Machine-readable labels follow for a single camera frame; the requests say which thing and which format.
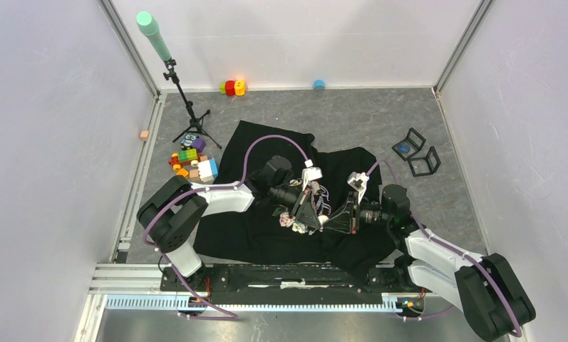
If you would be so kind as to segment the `black floral t-shirt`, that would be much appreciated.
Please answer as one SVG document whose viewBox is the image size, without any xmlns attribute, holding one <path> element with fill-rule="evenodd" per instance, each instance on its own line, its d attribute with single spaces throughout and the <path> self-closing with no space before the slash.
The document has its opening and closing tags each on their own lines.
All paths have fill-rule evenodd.
<svg viewBox="0 0 568 342">
<path fill-rule="evenodd" d="M 217 184 L 242 177 L 244 158 L 248 171 L 260 171 L 275 155 L 291 163 L 295 177 L 304 166 L 302 153 L 323 172 L 320 190 L 314 197 L 317 212 L 331 215 L 343 207 L 352 190 L 347 178 L 352 172 L 370 169 L 376 157 L 362 147 L 335 152 L 319 152 L 314 135 L 282 130 L 241 121 L 229 140 L 219 163 Z M 363 225 L 356 234 L 325 229 L 300 234 L 279 222 L 276 204 L 251 207 L 246 212 L 224 212 L 203 217 L 195 237 L 198 254 L 253 264 L 329 262 L 349 274 L 363 278 L 368 270 L 396 250 L 384 227 Z"/>
</svg>

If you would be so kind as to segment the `blue round brooch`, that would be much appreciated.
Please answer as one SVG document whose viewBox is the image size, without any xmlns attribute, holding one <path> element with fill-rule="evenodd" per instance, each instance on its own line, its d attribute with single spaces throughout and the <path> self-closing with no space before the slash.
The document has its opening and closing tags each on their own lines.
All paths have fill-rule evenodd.
<svg viewBox="0 0 568 342">
<path fill-rule="evenodd" d="M 400 145 L 398 145 L 398 150 L 403 154 L 408 154 L 410 152 L 410 145 L 403 142 Z"/>
</svg>

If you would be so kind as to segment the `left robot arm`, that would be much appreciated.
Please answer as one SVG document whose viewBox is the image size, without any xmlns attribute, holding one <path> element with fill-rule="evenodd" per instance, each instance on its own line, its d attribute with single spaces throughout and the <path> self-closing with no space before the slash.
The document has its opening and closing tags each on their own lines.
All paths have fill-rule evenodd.
<svg viewBox="0 0 568 342">
<path fill-rule="evenodd" d="M 288 210 L 293 223 L 307 229 L 322 228 L 312 197 L 323 174 L 311 160 L 304 164 L 299 185 L 291 183 L 290 161 L 278 155 L 262 169 L 227 184 L 204 185 L 175 175 L 137 211 L 137 221 L 145 230 L 143 239 L 168 260 L 186 289 L 197 290 L 205 282 L 205 270 L 189 238 L 203 217 L 246 212 L 256 203 L 274 203 Z"/>
</svg>

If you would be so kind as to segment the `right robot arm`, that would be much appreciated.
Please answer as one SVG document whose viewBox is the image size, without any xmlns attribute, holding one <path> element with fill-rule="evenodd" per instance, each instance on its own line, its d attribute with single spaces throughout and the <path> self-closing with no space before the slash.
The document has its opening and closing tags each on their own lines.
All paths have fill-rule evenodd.
<svg viewBox="0 0 568 342">
<path fill-rule="evenodd" d="M 403 254 L 393 271 L 403 291 L 430 290 L 463 313 L 484 341 L 517 334 L 536 318 L 536 310 L 509 261 L 501 254 L 481 255 L 458 247 L 419 223 L 406 188 L 387 185 L 379 202 L 360 202 L 352 191 L 342 207 L 321 219 L 323 229 L 357 234 L 380 227 Z"/>
</svg>

